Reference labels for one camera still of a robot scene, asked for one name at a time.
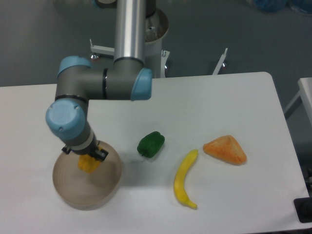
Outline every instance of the yellow banana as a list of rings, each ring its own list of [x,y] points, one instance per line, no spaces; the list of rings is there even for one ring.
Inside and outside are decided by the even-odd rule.
[[[174,192],[176,198],[181,204],[191,207],[192,209],[196,209],[197,205],[193,203],[187,196],[187,193],[184,189],[184,178],[189,168],[196,161],[197,156],[198,150],[192,150],[186,155],[184,160],[181,162],[179,169],[176,172],[174,182]]]

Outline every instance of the metal tube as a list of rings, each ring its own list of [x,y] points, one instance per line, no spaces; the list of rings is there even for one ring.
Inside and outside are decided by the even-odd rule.
[[[118,0],[115,56],[144,63],[146,0]]]

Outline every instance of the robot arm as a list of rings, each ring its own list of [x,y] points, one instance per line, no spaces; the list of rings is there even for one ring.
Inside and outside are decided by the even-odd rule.
[[[153,73],[144,68],[146,0],[119,0],[114,66],[96,71],[89,60],[72,56],[62,60],[55,102],[46,112],[52,133],[66,146],[63,151],[89,154],[103,161],[88,121],[91,99],[147,100],[151,97]]]

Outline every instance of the green pepper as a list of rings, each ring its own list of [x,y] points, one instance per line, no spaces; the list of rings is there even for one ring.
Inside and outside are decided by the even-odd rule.
[[[165,137],[159,132],[146,135],[138,144],[137,151],[144,157],[152,158],[165,142]]]

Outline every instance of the beige bowl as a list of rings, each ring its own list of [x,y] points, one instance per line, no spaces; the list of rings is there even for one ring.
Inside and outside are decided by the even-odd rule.
[[[79,155],[62,153],[55,162],[53,184],[58,194],[72,207],[92,210],[106,203],[116,192],[121,177],[121,160],[116,150],[100,141],[108,152],[92,173],[79,169]]]

